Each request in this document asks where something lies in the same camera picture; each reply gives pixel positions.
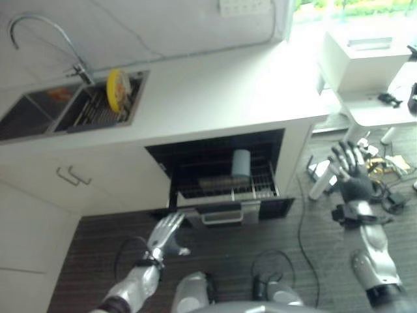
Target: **dishwasher drawer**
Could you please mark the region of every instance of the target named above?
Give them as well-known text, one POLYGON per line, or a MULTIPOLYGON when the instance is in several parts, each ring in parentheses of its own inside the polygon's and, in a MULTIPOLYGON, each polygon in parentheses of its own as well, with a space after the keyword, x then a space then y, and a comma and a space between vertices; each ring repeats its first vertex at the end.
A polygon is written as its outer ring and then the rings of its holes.
POLYGON ((255 224, 285 217, 293 199, 281 199, 274 177, 284 130, 147 147, 171 179, 169 210, 197 228, 255 224), (231 174, 233 153, 250 152, 250 175, 231 174))

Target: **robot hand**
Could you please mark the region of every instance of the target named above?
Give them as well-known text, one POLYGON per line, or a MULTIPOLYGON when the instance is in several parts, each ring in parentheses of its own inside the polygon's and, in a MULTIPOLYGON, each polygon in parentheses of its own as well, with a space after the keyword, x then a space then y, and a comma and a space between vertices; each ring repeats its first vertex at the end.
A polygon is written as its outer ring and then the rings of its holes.
POLYGON ((371 179, 367 176, 364 158, 357 145, 339 142, 340 148, 333 147, 337 158, 329 157, 330 170, 338 177, 341 195, 345 203, 369 201, 373 194, 371 179))
POLYGON ((165 254, 178 254, 180 256, 190 254, 190 250, 179 247, 175 239, 175 234, 183 220, 184 214, 171 213, 159 221, 148 240, 152 258, 162 262, 165 254))

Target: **white countertop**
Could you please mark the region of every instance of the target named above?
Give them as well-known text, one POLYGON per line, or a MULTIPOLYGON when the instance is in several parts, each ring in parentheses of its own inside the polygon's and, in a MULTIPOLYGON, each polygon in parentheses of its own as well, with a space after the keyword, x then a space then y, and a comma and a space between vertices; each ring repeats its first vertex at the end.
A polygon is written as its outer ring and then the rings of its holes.
MULTIPOLYGON (((328 112, 319 102, 315 82, 304 75, 313 65, 301 60, 302 52, 281 42, 126 68, 150 71, 130 126, 0 145, 0 162, 28 152, 129 141, 154 145, 275 129, 296 119, 322 121, 328 112)), ((51 86, 3 91, 0 115, 23 92, 51 86)))

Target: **white wall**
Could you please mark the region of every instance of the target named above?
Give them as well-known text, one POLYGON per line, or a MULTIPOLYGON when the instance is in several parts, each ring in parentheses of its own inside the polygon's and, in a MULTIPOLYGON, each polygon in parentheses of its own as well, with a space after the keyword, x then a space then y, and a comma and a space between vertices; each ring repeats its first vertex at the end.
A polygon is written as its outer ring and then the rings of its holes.
POLYGON ((16 41, 22 47, 16 51, 7 25, 18 13, 39 12, 56 21, 97 70, 263 42, 271 34, 280 40, 292 1, 274 1, 276 14, 271 10, 268 14, 223 18, 218 0, 2 0, 0 88, 63 77, 63 71, 74 62, 57 32, 34 20, 16 26, 16 41))

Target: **sink basin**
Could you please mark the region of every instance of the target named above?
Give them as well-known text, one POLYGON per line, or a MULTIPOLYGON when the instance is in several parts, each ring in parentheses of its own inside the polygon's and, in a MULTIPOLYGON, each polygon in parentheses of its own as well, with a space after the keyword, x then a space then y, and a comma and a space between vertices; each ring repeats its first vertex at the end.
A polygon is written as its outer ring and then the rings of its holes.
POLYGON ((51 131, 81 84, 27 93, 0 121, 0 140, 42 135, 51 131))
POLYGON ((106 79, 23 94, 0 121, 0 142, 130 125, 148 74, 130 76, 132 94, 120 113, 110 109, 106 79))

